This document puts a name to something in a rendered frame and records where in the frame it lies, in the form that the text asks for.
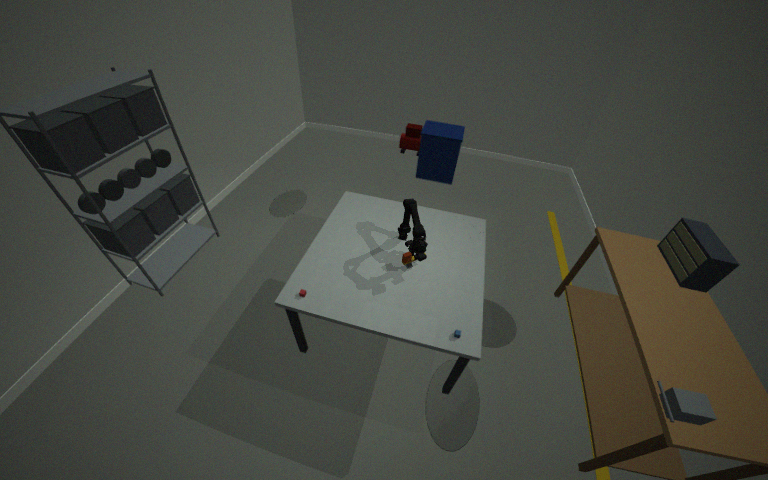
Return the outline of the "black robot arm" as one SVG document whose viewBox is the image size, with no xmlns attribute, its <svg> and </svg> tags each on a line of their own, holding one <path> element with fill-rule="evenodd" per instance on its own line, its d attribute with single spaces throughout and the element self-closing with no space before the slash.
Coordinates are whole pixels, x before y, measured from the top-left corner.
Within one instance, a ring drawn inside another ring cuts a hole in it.
<svg viewBox="0 0 768 480">
<path fill-rule="evenodd" d="M 400 224 L 400 227 L 398 228 L 399 237 L 400 240 L 407 239 L 407 233 L 410 233 L 411 227 L 409 225 L 410 216 L 412 216 L 413 220 L 413 244 L 416 246 L 418 253 L 422 254 L 426 251 L 427 243 L 424 241 L 426 240 L 426 231 L 423 227 L 423 225 L 420 223 L 418 210 L 417 210 L 417 201 L 414 199 L 404 199 L 403 206 L 405 208 L 404 212 L 404 218 L 403 223 Z M 421 237 L 424 236 L 424 237 Z"/>
</svg>

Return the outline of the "yellow bar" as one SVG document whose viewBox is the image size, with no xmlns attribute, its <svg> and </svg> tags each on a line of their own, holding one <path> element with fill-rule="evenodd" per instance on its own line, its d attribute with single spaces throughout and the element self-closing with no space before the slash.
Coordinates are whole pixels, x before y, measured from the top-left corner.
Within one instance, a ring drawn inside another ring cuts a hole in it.
<svg viewBox="0 0 768 480">
<path fill-rule="evenodd" d="M 409 251 L 409 252 L 407 252 L 407 253 L 404 253 L 404 254 L 403 254 L 403 256 L 402 256 L 402 263 L 403 263 L 404 265 L 406 265 L 406 264 L 408 264 L 408 263 L 411 263 L 411 262 L 413 262 L 413 261 L 416 261 L 416 260 L 414 259 L 414 256 L 412 256 L 412 254 L 410 253 L 410 251 Z"/>
</svg>

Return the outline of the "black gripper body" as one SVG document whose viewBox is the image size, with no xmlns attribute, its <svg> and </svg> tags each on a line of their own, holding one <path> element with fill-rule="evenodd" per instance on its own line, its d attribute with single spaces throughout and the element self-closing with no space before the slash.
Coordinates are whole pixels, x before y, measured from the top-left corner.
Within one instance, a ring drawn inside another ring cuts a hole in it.
<svg viewBox="0 0 768 480">
<path fill-rule="evenodd" d="M 409 249 L 412 250 L 414 253 L 416 253 L 417 259 L 419 261 L 425 260 L 427 258 L 427 256 L 424 253 L 422 254 L 418 253 L 416 246 L 413 244 L 413 240 L 406 241 L 405 245 L 406 247 L 410 245 Z"/>
</svg>

